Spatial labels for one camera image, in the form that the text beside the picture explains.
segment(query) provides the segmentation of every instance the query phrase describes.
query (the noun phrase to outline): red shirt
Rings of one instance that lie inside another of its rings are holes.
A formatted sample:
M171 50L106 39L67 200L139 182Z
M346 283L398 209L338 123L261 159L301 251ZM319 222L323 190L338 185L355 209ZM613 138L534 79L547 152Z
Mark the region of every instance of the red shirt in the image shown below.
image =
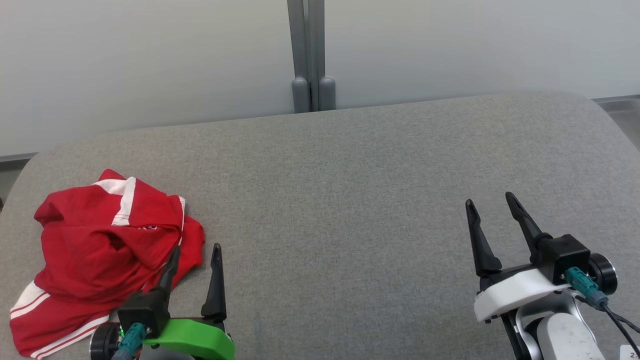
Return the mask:
M132 292L160 280L176 245L174 287L202 265L204 230L184 207L182 197L108 169L97 183L50 194L34 216L45 268L11 309L18 352L39 360L93 334Z

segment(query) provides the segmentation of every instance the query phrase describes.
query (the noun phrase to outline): white stripe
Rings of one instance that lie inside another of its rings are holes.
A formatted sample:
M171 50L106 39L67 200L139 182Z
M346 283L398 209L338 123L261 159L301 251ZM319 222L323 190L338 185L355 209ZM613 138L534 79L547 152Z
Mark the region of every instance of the white stripe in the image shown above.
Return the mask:
M103 188L104 191L108 193L112 193L113 195L122 195L124 194L124 184L126 180L117 180L117 179L105 179L100 180L97 183L93 183L92 185L98 185Z
M129 216L131 206L133 206L133 195L136 192L136 178L130 177L125 181L124 191L120 199L120 211L113 217L111 225L129 226Z
M53 354L54 352L56 352L56 351L58 351L60 349L63 349L63 348L65 348L65 347L67 347L67 346L69 346L69 345L71 345L73 343L77 343L78 341L86 338L87 336L90 336L91 334L93 334L93 331L87 332L83 336L78 336L78 335L82 334L84 331L87 331L88 329L91 329L92 327L94 327L96 325L100 325L100 324L102 324L104 322L107 322L107 320L109 320L109 315L103 316L102 318L98 318L98 319L95 319L93 321L90 321L90 322L86 323L84 326L82 326L80 329L72 332L71 334L65 336L62 339L59 339L59 340L56 340L56 341L52 342L51 344L45 346L44 348L41 348L40 350L34 351L29 356L40 360L40 358L42 358L42 357L51 355L51 354ZM54 347L57 347L58 345L64 343L65 341L68 341L69 339L72 339L72 338L74 338L76 336L78 336L78 339L73 339L72 341L69 341L68 343L66 343L64 345L53 349Z
M43 289L40 289L35 282L31 281L26 288L20 294L18 301L11 308L11 311L17 309L18 307L22 307L28 305L30 302L34 301L40 294L44 293Z
M184 231L184 217L187 215L184 213L184 208L187 206L187 200L183 197L178 196L180 199L180 205L182 205L182 225L180 225L180 240L178 240L178 246L182 245L182 232Z
M44 300L47 300L51 295L49 294L45 294L42 295L36 302L34 302L33 304L25 307L24 309L20 309L18 311L14 311L11 313L9 319L15 319L18 316L22 316L28 312L30 312L31 310L35 309L36 307L38 307L38 305L40 305L40 303L42 303Z

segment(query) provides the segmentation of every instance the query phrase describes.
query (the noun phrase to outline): black wheel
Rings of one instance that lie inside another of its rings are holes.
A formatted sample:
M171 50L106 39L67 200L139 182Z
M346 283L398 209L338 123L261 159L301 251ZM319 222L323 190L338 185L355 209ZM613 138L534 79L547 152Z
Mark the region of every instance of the black wheel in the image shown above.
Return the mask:
M589 259L589 276L598 285L600 291L611 295L618 289L618 276L611 262L597 252Z
M89 344L91 360L111 360L118 351L120 323L107 322L95 329Z

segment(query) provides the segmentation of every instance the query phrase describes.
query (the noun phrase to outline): teal connector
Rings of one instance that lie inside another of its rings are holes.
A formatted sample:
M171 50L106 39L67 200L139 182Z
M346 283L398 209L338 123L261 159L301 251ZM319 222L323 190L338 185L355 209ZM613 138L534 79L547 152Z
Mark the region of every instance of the teal connector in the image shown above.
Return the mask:
M572 267L564 273L567 283L584 295L587 303L597 310L609 303L609 298L598 289L598 285L591 280L582 270Z
M127 334L118 344L118 351L113 355L112 360L131 360L146 337L147 331L144 325L139 322L131 325Z

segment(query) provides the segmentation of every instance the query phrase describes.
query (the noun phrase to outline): gray floor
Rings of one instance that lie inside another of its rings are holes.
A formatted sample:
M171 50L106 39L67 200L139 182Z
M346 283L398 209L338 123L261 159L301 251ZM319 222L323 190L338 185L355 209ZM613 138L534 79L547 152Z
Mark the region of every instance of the gray floor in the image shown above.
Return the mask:
M6 201L13 183L29 160L6 161L0 163L0 199Z
M593 99L640 150L640 95Z
M640 95L594 99L640 150ZM28 160L0 162L0 199L6 201Z

